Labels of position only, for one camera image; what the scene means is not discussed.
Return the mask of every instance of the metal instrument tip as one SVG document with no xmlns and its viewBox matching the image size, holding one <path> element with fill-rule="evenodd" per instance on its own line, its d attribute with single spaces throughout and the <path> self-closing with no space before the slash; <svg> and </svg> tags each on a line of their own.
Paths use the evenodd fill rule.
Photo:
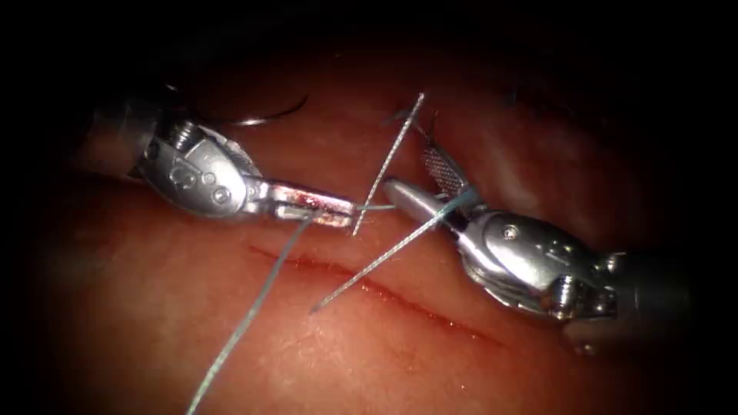
<svg viewBox="0 0 738 415">
<path fill-rule="evenodd" d="M 419 222 L 429 221 L 444 206 L 432 194 L 396 178 L 384 181 L 383 189 L 395 207 Z"/>
</svg>

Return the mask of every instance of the curved needle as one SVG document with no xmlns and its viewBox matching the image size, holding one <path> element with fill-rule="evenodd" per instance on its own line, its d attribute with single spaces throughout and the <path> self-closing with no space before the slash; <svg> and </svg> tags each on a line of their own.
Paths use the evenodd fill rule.
<svg viewBox="0 0 738 415">
<path fill-rule="evenodd" d="M 269 121 L 273 121 L 273 120 L 276 120 L 277 118 L 281 118 L 281 117 L 284 117 L 285 115 L 289 115 L 289 114 L 292 114 L 293 112 L 296 112 L 297 110 L 302 108 L 303 105 L 305 105 L 305 102 L 308 102 L 308 95 L 305 95 L 304 97 L 302 97 L 302 99 L 296 105 L 293 105 L 292 107 L 284 111 L 279 111 L 276 114 L 266 115 L 264 117 L 246 117 L 246 118 L 241 118 L 238 120 L 215 120 L 214 122 L 215 124 L 229 124 L 229 125 L 236 125 L 238 127 L 251 127 L 254 125 L 262 125 L 262 124 L 268 123 Z"/>
</svg>

